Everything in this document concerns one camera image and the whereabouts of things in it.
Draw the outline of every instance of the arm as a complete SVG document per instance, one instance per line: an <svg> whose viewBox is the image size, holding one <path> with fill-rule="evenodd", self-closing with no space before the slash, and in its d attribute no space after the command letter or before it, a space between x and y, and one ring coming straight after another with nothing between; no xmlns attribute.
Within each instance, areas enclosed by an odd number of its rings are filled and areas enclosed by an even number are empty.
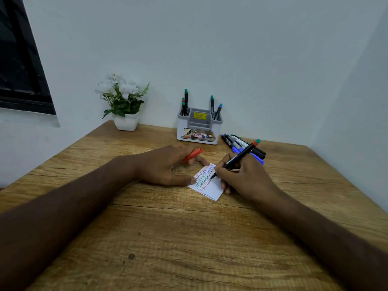
<svg viewBox="0 0 388 291"><path fill-rule="evenodd" d="M388 290L388 254L333 223L280 190L264 168L247 155L239 173L216 166L227 194L235 188L257 207L298 236L352 290Z"/></svg>
<svg viewBox="0 0 388 291"><path fill-rule="evenodd" d="M190 146L167 146L119 156L99 169L0 215L0 290L23 290L116 193L139 179L186 186L191 176L172 174ZM197 156L188 164L209 162Z"/></svg>

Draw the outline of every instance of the black window frame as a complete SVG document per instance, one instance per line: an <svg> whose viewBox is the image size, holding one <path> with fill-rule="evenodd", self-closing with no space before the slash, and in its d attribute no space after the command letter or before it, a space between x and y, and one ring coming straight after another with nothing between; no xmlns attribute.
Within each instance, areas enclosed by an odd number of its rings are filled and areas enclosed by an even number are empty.
<svg viewBox="0 0 388 291"><path fill-rule="evenodd" d="M0 107L56 115L23 1L2 1L8 16L0 11L0 22L1 19L6 19L4 24L10 24L12 27L33 92L20 92L12 86L7 89L0 88ZM18 18L23 18L27 25L23 28L24 32Z"/></svg>

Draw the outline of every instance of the white paper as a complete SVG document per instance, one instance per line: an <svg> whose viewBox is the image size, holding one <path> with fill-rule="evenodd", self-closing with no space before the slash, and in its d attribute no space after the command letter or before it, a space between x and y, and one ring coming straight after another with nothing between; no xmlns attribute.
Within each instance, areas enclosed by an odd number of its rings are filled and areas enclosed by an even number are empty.
<svg viewBox="0 0 388 291"><path fill-rule="evenodd" d="M211 163L210 166L203 167L198 173L194 176L197 179L197 182L194 185L189 185L191 189L205 195L211 200L217 201L223 190L221 189L221 179L210 177L214 174L215 164Z"/></svg>

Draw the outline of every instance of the window sill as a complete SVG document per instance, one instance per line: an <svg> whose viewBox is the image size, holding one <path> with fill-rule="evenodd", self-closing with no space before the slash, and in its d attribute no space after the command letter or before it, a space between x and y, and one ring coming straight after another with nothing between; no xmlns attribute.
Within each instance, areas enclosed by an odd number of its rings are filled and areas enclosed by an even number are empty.
<svg viewBox="0 0 388 291"><path fill-rule="evenodd" d="M52 128L60 128L56 115L0 108L0 122L19 122Z"/></svg>

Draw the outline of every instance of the forearm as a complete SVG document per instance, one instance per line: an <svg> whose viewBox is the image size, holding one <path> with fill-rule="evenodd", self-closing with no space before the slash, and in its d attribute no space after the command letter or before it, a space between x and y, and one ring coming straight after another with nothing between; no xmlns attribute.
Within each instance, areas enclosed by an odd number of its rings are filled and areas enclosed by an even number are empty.
<svg viewBox="0 0 388 291"><path fill-rule="evenodd" d="M134 179L134 165L121 164L117 157L0 215L0 290L26 288L116 192Z"/></svg>
<svg viewBox="0 0 388 291"><path fill-rule="evenodd" d="M280 191L258 206L298 236L352 290L388 290L388 254Z"/></svg>

